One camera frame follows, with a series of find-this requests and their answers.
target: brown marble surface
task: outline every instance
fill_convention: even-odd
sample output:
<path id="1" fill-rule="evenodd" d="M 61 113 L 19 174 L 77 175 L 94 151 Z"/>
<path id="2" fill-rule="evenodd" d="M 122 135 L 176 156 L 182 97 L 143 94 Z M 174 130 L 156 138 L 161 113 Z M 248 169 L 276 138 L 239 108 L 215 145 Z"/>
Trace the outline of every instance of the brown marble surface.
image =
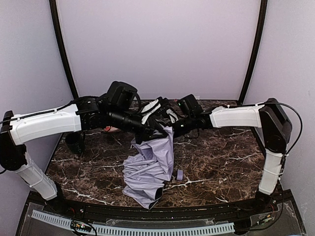
<path id="1" fill-rule="evenodd" d="M 200 101 L 206 109 L 234 102 Z M 137 152 L 133 135 L 86 132 L 85 153 L 72 154 L 64 138 L 47 174 L 62 186 L 68 199 L 114 206 L 139 207 L 122 193 L 123 162 Z M 174 140 L 174 173 L 155 207 L 189 207 L 253 198 L 262 175 L 264 157 L 248 127 L 201 130 L 198 139 Z M 184 180 L 177 181 L 177 170 Z"/>

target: white wall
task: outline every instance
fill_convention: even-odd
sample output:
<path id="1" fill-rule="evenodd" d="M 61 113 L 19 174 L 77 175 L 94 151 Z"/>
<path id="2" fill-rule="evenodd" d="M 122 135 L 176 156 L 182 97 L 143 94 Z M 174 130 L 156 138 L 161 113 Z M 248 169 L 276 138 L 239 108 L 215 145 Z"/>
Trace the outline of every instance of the white wall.
<path id="1" fill-rule="evenodd" d="M 315 235 L 315 1 L 269 1 L 261 47 L 246 103 L 275 97 L 301 114 L 304 131 L 283 176 L 299 205 L 308 235 Z M 295 140 L 298 119 L 293 121 Z"/>
<path id="2" fill-rule="evenodd" d="M 0 81 L 1 117 L 8 110 L 24 114 L 54 108 L 71 100 L 49 1 L 1 1 Z M 42 169 L 58 137 L 45 137 L 27 144 L 28 152 Z M 17 175 L 7 171 L 0 176 L 2 236 L 15 235 L 28 192 L 29 187 Z"/>
<path id="3" fill-rule="evenodd" d="M 78 92 L 112 81 L 142 98 L 238 99 L 256 31 L 257 0 L 59 0 Z"/>

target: purple fabric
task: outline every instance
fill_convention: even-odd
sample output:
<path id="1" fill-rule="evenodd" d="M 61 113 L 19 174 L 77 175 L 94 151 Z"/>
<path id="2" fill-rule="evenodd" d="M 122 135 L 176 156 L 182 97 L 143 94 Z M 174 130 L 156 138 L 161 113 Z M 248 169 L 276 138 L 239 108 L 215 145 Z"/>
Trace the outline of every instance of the purple fabric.
<path id="1" fill-rule="evenodd" d="M 170 181 L 174 166 L 173 129 L 165 127 L 168 136 L 162 139 L 131 144 L 139 151 L 124 161 L 123 193 L 141 206 L 151 209 L 162 196 L 165 181 Z"/>
<path id="2" fill-rule="evenodd" d="M 182 170 L 177 170 L 177 180 L 183 180 L 184 173 Z"/>

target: black cable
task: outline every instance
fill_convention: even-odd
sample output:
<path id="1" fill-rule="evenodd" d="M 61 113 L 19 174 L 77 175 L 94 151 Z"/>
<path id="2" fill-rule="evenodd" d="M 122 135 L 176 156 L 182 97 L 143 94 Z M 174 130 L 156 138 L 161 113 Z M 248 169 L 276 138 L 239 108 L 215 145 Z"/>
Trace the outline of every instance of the black cable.
<path id="1" fill-rule="evenodd" d="M 140 96 L 138 93 L 136 93 L 136 99 L 137 99 L 137 102 L 138 102 L 138 110 L 136 112 L 136 114 L 138 114 L 141 110 L 141 99 L 140 99 Z"/>
<path id="2" fill-rule="evenodd" d="M 270 104 L 270 105 L 273 105 L 273 104 L 274 104 L 274 105 L 281 105 L 281 106 L 288 107 L 288 108 L 290 108 L 292 111 L 294 111 L 295 114 L 299 117 L 299 120 L 300 120 L 300 132 L 299 132 L 299 134 L 298 134 L 298 136 L 297 136 L 295 142 L 292 144 L 292 146 L 289 148 L 289 150 L 285 153 L 286 155 L 288 155 L 289 152 L 292 150 L 292 148 L 296 145 L 296 143 L 299 141 L 299 139 L 300 139 L 300 137 L 301 137 L 302 130 L 303 130 L 303 121 L 302 121 L 302 118 L 301 118 L 300 114 L 299 114 L 293 107 L 291 107 L 291 106 L 289 106 L 289 105 L 287 105 L 287 104 L 285 104 L 285 103 L 281 103 L 281 102 L 263 102 L 263 103 L 260 103 L 260 104 L 258 104 L 258 105 L 266 105 L 266 104 L 267 104 L 267 105 L 268 105 L 268 104 Z"/>
<path id="3" fill-rule="evenodd" d="M 43 112 L 36 112 L 36 113 L 32 113 L 32 114 L 29 114 L 29 115 L 25 115 L 25 116 L 22 116 L 22 117 L 17 117 L 17 118 L 12 118 L 12 119 L 6 119 L 6 120 L 3 120 L 3 121 L 0 121 L 0 124 L 3 124 L 3 123 L 6 123 L 6 122 L 11 122 L 11 121 L 15 121 L 15 120 L 18 120 L 18 119 L 25 119 L 25 118 L 29 118 L 29 117 L 34 117 L 34 116 L 38 116 L 38 115 L 44 115 L 44 114 L 48 114 L 48 113 L 52 113 L 52 112 L 55 112 L 55 111 L 60 111 L 72 104 L 74 104 L 76 101 L 79 101 L 79 99 L 81 98 L 85 98 L 85 97 L 79 97 L 78 99 L 75 99 L 75 100 L 72 100 L 71 102 L 69 102 L 68 104 L 62 106 L 62 107 L 59 107 L 57 109 L 51 109 L 51 110 L 47 110 L 47 111 L 43 111 Z"/>
<path id="4" fill-rule="evenodd" d="M 270 225 L 268 225 L 267 227 L 265 228 L 261 228 L 261 229 L 253 229 L 253 227 L 256 227 L 258 226 L 259 224 L 258 223 L 255 223 L 254 225 L 248 227 L 248 228 L 244 228 L 244 229 L 238 229 L 238 228 L 235 228 L 235 231 L 261 231 L 261 230 L 266 230 L 268 228 L 270 228 L 271 226 L 273 226 L 281 217 L 282 213 L 283 213 L 283 210 L 284 210 L 284 191 L 282 189 L 282 203 L 281 203 L 281 211 L 280 211 L 280 214 L 279 216 L 277 217 L 277 219 L 275 219 Z"/>
<path id="5" fill-rule="evenodd" d="M 301 134 L 302 134 L 302 130 L 303 130 L 303 121 L 302 121 L 302 118 L 300 116 L 300 114 L 291 106 L 285 104 L 285 103 L 281 103 L 281 102 L 263 102 L 263 103 L 258 103 L 258 104 L 249 104 L 249 105 L 240 105 L 238 107 L 248 107 L 248 106 L 255 106 L 255 105 L 280 105 L 280 106 L 285 106 L 285 107 L 288 107 L 290 108 L 299 118 L 300 120 L 300 132 L 296 138 L 296 140 L 294 141 L 294 143 L 292 144 L 292 146 L 284 153 L 283 157 L 285 158 L 289 153 L 290 151 L 293 149 L 293 147 L 297 144 L 297 142 L 299 141 L 300 137 L 301 137 Z M 262 228 L 262 229 L 252 229 L 253 227 L 256 227 L 258 224 L 254 224 L 252 225 L 251 227 L 249 228 L 245 228 L 245 229 L 235 229 L 236 231 L 261 231 L 261 230 L 266 230 L 268 228 L 270 228 L 271 226 L 273 226 L 281 217 L 282 215 L 282 212 L 284 210 L 284 191 L 282 189 L 282 208 L 281 208 L 281 212 L 278 216 L 278 218 L 276 220 L 274 220 L 274 222 L 272 222 L 270 225 L 268 225 L 267 227 L 265 228 Z"/>
<path id="6" fill-rule="evenodd" d="M 290 108 L 299 118 L 300 120 L 300 132 L 296 138 L 296 140 L 294 141 L 294 143 L 292 144 L 292 146 L 285 152 L 284 156 L 287 156 L 289 154 L 289 152 L 291 152 L 291 150 L 293 149 L 293 147 L 296 145 L 296 143 L 299 141 L 301 135 L 302 135 L 302 130 L 303 130 L 303 121 L 302 118 L 300 116 L 300 114 L 291 106 L 282 103 L 282 102 L 262 102 L 262 103 L 258 103 L 258 104 L 247 104 L 247 105 L 237 105 L 237 106 L 231 106 L 231 108 L 236 108 L 236 107 L 252 107 L 252 106 L 260 106 L 260 105 L 280 105 L 280 106 L 284 106 L 284 107 L 288 107 Z"/>
<path id="7" fill-rule="evenodd" d="M 71 216 L 68 216 L 68 215 L 61 214 L 61 213 L 57 212 L 57 211 L 56 211 L 52 206 L 50 206 L 47 202 L 46 202 L 46 205 L 49 206 L 49 208 L 50 208 L 51 210 L 53 210 L 53 211 L 54 211 L 56 214 L 58 214 L 58 215 L 61 215 L 61 216 L 66 217 L 66 218 L 70 218 L 71 220 L 75 220 L 75 221 L 79 221 L 79 222 L 82 222 L 82 223 L 84 223 L 84 224 L 87 224 L 88 226 L 90 226 L 90 227 L 93 229 L 93 231 L 94 231 L 94 233 L 95 233 L 94 236 L 97 236 L 97 231 L 96 231 L 96 229 L 94 228 L 94 226 L 93 226 L 92 224 L 90 224 L 90 223 L 88 223 L 88 222 L 85 222 L 85 221 L 83 221 L 82 219 L 78 219 L 78 218 L 75 218 L 75 217 L 71 217 Z"/>

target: wire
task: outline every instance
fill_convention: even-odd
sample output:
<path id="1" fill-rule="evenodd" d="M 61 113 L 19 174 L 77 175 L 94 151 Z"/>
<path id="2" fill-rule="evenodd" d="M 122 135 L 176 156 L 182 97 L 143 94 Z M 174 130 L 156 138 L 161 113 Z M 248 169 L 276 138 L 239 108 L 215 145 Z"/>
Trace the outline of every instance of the wire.
<path id="1" fill-rule="evenodd" d="M 268 228 L 270 228 L 271 226 L 273 226 L 281 217 L 282 213 L 283 213 L 283 210 L 284 210 L 284 190 L 281 188 L 281 194 L 282 194 L 282 207 L 281 207 L 281 211 L 280 211 L 280 214 L 279 216 L 277 217 L 277 219 L 275 219 L 270 225 L 268 225 L 267 227 L 265 228 L 261 228 L 261 229 L 253 229 L 253 227 L 256 227 L 259 225 L 259 223 L 255 223 L 254 225 L 248 227 L 248 228 L 244 228 L 244 229 L 238 229 L 238 228 L 235 228 L 235 231 L 261 231 L 261 230 L 266 230 Z"/>
<path id="2" fill-rule="evenodd" d="M 79 97 L 77 99 L 74 99 L 72 101 L 70 101 L 68 104 L 62 106 L 62 107 L 59 107 L 57 109 L 51 109 L 51 110 L 47 110 L 47 111 L 43 111 L 43 112 L 36 112 L 36 113 L 32 113 L 32 114 L 28 114 L 28 115 L 25 115 L 25 116 L 22 116 L 22 117 L 17 117 L 17 118 L 12 118 L 12 119 L 6 119 L 6 120 L 3 120 L 3 121 L 0 121 L 0 124 L 3 124 L 3 123 L 6 123 L 6 122 L 11 122 L 11 121 L 15 121 L 15 120 L 18 120 L 18 119 L 25 119 L 25 118 L 29 118 L 29 117 L 34 117 L 34 116 L 38 116 L 38 115 L 44 115 L 44 114 L 48 114 L 48 113 L 52 113 L 52 112 L 55 112 L 55 111 L 60 111 L 76 102 L 80 102 L 81 100 L 83 100 L 84 98 L 96 98 L 95 96 L 84 96 L 84 97 Z"/>
<path id="3" fill-rule="evenodd" d="M 284 154 L 284 157 L 287 156 L 289 154 L 289 152 L 291 152 L 291 150 L 293 149 L 293 147 L 296 145 L 296 143 L 299 141 L 301 135 L 302 135 L 302 130 L 303 130 L 303 121 L 302 118 L 300 116 L 300 114 L 291 106 L 282 103 L 282 102 L 262 102 L 262 103 L 258 103 L 258 104 L 247 104 L 247 105 L 239 105 L 239 106 L 233 106 L 233 107 L 251 107 L 251 106 L 260 106 L 260 105 L 280 105 L 280 106 L 284 106 L 284 107 L 288 107 L 289 109 L 291 109 L 299 118 L 300 120 L 300 132 L 296 138 L 296 140 L 294 141 L 294 143 L 292 144 L 292 146 L 289 148 L 289 150 L 287 150 Z"/>
<path id="4" fill-rule="evenodd" d="M 292 146 L 284 153 L 283 155 L 283 158 L 286 158 L 286 156 L 288 156 L 288 154 L 290 153 L 290 151 L 293 149 L 293 147 L 297 144 L 297 142 L 299 141 L 300 137 L 301 137 L 301 134 L 302 134 L 302 130 L 303 130 L 303 121 L 302 121 L 302 118 L 300 116 L 300 114 L 291 106 L 285 104 L 285 103 L 281 103 L 281 102 L 263 102 L 263 103 L 258 103 L 258 104 L 249 104 L 249 105 L 241 105 L 241 106 L 238 106 L 238 107 L 248 107 L 248 106 L 260 106 L 260 105 L 280 105 L 280 106 L 285 106 L 285 107 L 288 107 L 290 108 L 299 118 L 300 120 L 300 132 L 296 138 L 296 140 L 294 141 L 294 143 L 292 144 Z M 274 220 L 274 222 L 272 222 L 269 226 L 265 227 L 265 228 L 262 228 L 262 229 L 252 229 L 253 227 L 256 227 L 258 224 L 254 224 L 252 225 L 251 227 L 249 228 L 245 228 L 245 229 L 235 229 L 236 231 L 261 231 L 261 230 L 266 230 L 268 228 L 270 228 L 271 226 L 273 226 L 281 217 L 282 215 L 282 212 L 284 210 L 284 191 L 282 189 L 282 208 L 281 208 L 281 212 L 278 216 L 278 218 L 276 220 Z"/>
<path id="5" fill-rule="evenodd" d="M 280 217 L 281 217 L 281 215 L 282 215 L 282 213 L 283 213 L 283 211 L 284 211 L 284 190 L 283 189 L 281 189 L 282 191 L 282 204 L 281 204 L 281 211 L 280 211 L 280 214 L 279 214 L 279 216 L 277 217 L 277 219 L 276 220 L 274 220 L 274 222 L 272 222 L 270 225 L 268 225 L 267 227 L 265 227 L 265 228 L 262 228 L 262 229 L 250 229 L 250 231 L 261 231 L 261 230 L 266 230 L 266 229 L 268 229 L 268 228 L 270 228 L 271 226 L 273 226 L 279 219 L 280 219 Z"/>
<path id="6" fill-rule="evenodd" d="M 297 136 L 295 142 L 292 144 L 292 146 L 289 148 L 289 150 L 285 153 L 286 155 L 288 155 L 289 152 L 290 152 L 290 151 L 293 149 L 293 147 L 296 145 L 296 143 L 299 141 L 299 139 L 300 139 L 300 137 L 301 137 L 301 135 L 302 135 L 302 130 L 303 130 L 303 121 L 302 121 L 302 118 L 301 118 L 300 114 L 299 114 L 293 107 L 291 107 L 291 106 L 289 106 L 289 105 L 287 105 L 287 104 L 285 104 L 285 103 L 281 103 L 281 102 L 264 102 L 264 103 L 261 103 L 261 104 L 258 104 L 258 105 L 266 105 L 266 104 L 267 104 L 267 105 L 268 105 L 268 104 L 270 104 L 270 105 L 274 104 L 274 105 L 281 105 L 281 106 L 288 107 L 288 108 L 290 108 L 292 111 L 295 112 L 295 114 L 298 116 L 298 118 L 299 118 L 299 120 L 300 120 L 300 132 L 299 132 L 299 134 L 298 134 L 298 136 Z"/>
<path id="7" fill-rule="evenodd" d="M 94 233 L 95 233 L 95 235 L 94 236 L 97 236 L 97 231 L 96 231 L 96 229 L 94 228 L 94 226 L 92 225 L 92 224 L 90 224 L 90 223 L 88 223 L 88 222 L 85 222 L 85 221 L 83 221 L 82 219 L 78 219 L 78 218 L 75 218 L 75 217 L 71 217 L 71 216 L 68 216 L 68 215 L 64 215 L 64 214 L 61 214 L 61 213 L 59 213 L 59 212 L 57 212 L 51 205 L 49 205 L 47 202 L 45 202 L 45 204 L 47 205 L 47 206 L 49 206 L 49 208 L 51 209 L 51 210 L 53 210 L 56 214 L 58 214 L 58 215 L 61 215 L 61 216 L 63 216 L 63 217 L 66 217 L 66 218 L 70 218 L 71 220 L 75 220 L 75 221 L 79 221 L 79 222 L 82 222 L 82 223 L 84 223 L 84 224 L 87 224 L 88 226 L 90 226 L 92 229 L 93 229 L 93 231 L 94 231 Z"/>

